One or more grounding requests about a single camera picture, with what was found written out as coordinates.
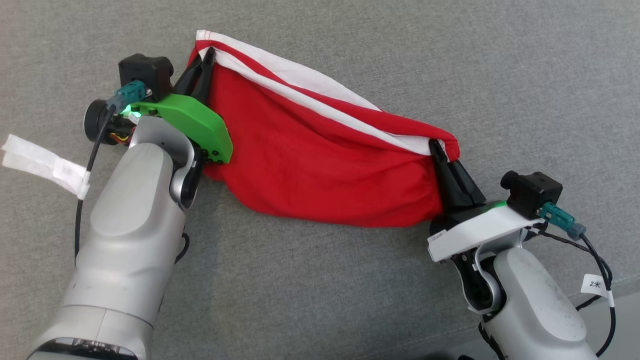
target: green led light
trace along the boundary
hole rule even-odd
[[[507,206],[507,202],[504,201],[504,200],[491,201],[491,202],[487,203],[487,205],[483,206],[482,212],[486,213],[487,211],[489,211],[491,209],[499,208],[501,206]]]
[[[133,116],[135,116],[135,117],[137,117],[139,119],[142,116],[142,114],[137,112],[137,111],[131,111],[131,105],[127,105],[127,107],[124,108],[124,110],[122,110],[122,112],[120,114],[122,116],[124,116],[124,117],[129,117],[129,114],[133,114]]]

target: white label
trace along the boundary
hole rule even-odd
[[[616,304],[613,303],[613,293],[611,290],[607,291],[607,297],[609,298],[609,307],[616,307]]]
[[[84,199],[89,189],[89,172],[85,167],[15,135],[9,135],[2,150],[6,151],[3,166],[49,179],[78,196],[78,199]]]
[[[585,274],[581,292],[608,297],[607,289],[604,287],[604,281],[600,275]]]
[[[441,236],[442,236],[442,235],[444,235],[446,232],[447,232],[446,230],[443,230],[443,231],[440,231],[439,233],[435,233],[434,235],[431,235],[430,237],[428,237],[428,238],[427,238],[427,241],[428,241],[429,243],[431,243],[433,240],[435,240],[435,239],[437,239],[437,238],[441,237]]]

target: red fabric bag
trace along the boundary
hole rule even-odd
[[[381,111],[308,67],[200,30],[189,62],[216,50],[210,107],[224,119],[231,162],[205,173],[255,211],[367,227],[399,227],[442,210],[429,156],[447,131]]]

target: gray fabric surface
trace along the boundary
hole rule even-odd
[[[0,138],[85,163],[84,109],[117,88],[117,62],[139,52],[181,69],[195,31],[209,29],[451,131],[489,199],[506,196],[499,180],[510,169],[556,178],[614,291],[637,291],[638,19],[635,0],[4,0]],[[123,152],[101,150],[85,219]],[[20,359],[68,283],[76,202],[35,176],[2,169],[0,179],[0,357]],[[453,266],[430,261],[427,229],[269,217],[203,181],[155,358],[408,359],[468,340],[477,318]],[[571,247],[528,248],[572,298],[597,271]]]

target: black cable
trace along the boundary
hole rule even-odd
[[[547,238],[552,238],[553,240],[560,241],[561,243],[565,243],[567,245],[571,245],[572,247],[576,247],[576,248],[578,248],[578,249],[580,249],[580,250],[582,250],[584,252],[588,252],[589,254],[591,254],[591,251],[587,247],[584,247],[584,246],[578,244],[577,242],[575,242],[573,240],[565,239],[565,238],[562,238],[562,237],[560,237],[558,235],[553,235],[553,234],[547,233],[546,231],[542,231],[542,230],[538,234],[540,234],[542,236],[546,236]],[[604,261],[603,258],[600,258],[600,260],[602,261],[602,264],[603,264],[605,270],[607,270],[606,278],[609,279],[609,284],[613,283],[613,273],[611,272],[611,268],[609,267],[609,264],[607,264],[607,262]],[[595,295],[594,297],[592,297],[591,299],[587,300],[586,302],[578,305],[576,307],[576,309],[580,310],[582,308],[585,308],[585,307],[591,305],[594,301],[598,300],[600,297],[601,296],[599,296],[599,295]]]
[[[182,248],[182,251],[180,251],[180,254],[175,257],[174,264],[177,264],[178,261],[180,261],[180,259],[182,259],[182,257],[187,253],[187,250],[189,250],[189,235],[187,235],[187,233],[182,233],[182,237],[184,238],[184,247]]]
[[[506,357],[502,353],[500,346],[495,341],[493,336],[489,336],[489,334],[486,333],[485,329],[482,327],[482,323],[478,324],[478,331],[480,332],[480,335],[482,336],[482,339],[484,340],[484,342],[487,343],[487,345],[489,345],[489,347],[491,348],[491,350],[493,350],[493,352],[495,352],[495,355],[498,357],[498,360],[506,360]],[[462,356],[458,358],[458,360],[461,360],[461,359],[465,360],[465,358]]]
[[[584,244],[587,245],[587,247],[584,247],[578,243],[575,243],[574,241],[562,238],[560,236],[556,236],[553,234],[549,234],[545,231],[540,231],[539,232],[540,235],[542,236],[546,236],[548,238],[552,238],[554,240],[560,241],[562,243],[565,244],[569,244],[573,247],[577,247],[578,249],[582,250],[582,251],[586,251],[588,253],[590,253],[593,258],[596,260],[596,263],[598,264],[598,268],[600,269],[600,273],[602,274],[602,280],[604,282],[604,286],[605,289],[607,291],[611,291],[611,283],[613,282],[613,273],[611,272],[611,268],[609,267],[609,265],[607,264],[606,261],[604,261],[604,259],[602,259],[602,257],[600,257],[600,255],[598,255],[598,252],[595,250],[595,248],[593,247],[593,245],[591,244],[591,242],[587,239],[587,237],[584,234],[580,235],[580,239],[582,239],[582,241],[584,241]],[[585,307],[591,305],[594,301],[598,300],[601,296],[599,295],[595,295],[594,297],[591,297],[589,300],[583,302],[582,304],[576,306],[576,310],[580,310],[580,309],[584,309]],[[613,335],[616,332],[616,308],[615,307],[609,307],[609,313],[611,315],[611,324],[609,326],[609,335],[607,336],[607,339],[605,340],[604,344],[600,347],[600,350],[598,350],[598,352],[596,353],[596,356],[600,357],[602,354],[604,354],[604,352],[607,350],[607,348],[609,348],[609,345],[611,344],[611,340],[613,340]]]
[[[589,251],[591,255],[593,255],[593,258],[596,259],[596,263],[598,263],[598,268],[600,269],[600,273],[602,274],[602,279],[604,280],[605,289],[607,291],[611,291],[611,281],[609,281],[609,278],[607,278],[605,267],[604,267],[604,264],[602,263],[602,258],[598,255],[598,252],[593,247],[589,239],[587,239],[587,236],[585,236],[585,234],[580,234],[580,239],[584,241],[584,244],[587,245],[587,248],[589,248]],[[613,340],[613,335],[616,332],[616,308],[613,306],[610,306],[609,312],[611,314],[611,324],[609,325],[609,335],[607,336],[607,339],[605,340],[602,347],[600,347],[600,350],[598,350],[598,352],[596,353],[597,357],[600,357],[602,354],[604,354],[604,352],[607,350],[607,348],[611,344],[611,340]]]
[[[93,169],[93,163],[95,163],[95,157],[98,155],[98,148],[100,147],[100,143],[102,142],[102,138],[104,138],[104,133],[107,129],[107,126],[111,122],[114,113],[116,112],[116,106],[111,105],[109,109],[104,109],[100,115],[103,120],[102,127],[100,128],[100,132],[98,132],[98,136],[96,137],[93,148],[91,149],[91,155],[89,156],[89,162],[86,164],[86,171],[91,172]],[[84,201],[78,199],[78,205],[76,208],[76,231],[74,234],[74,266],[76,262],[76,258],[78,256],[78,252],[80,251],[80,223],[82,221],[82,206]]]

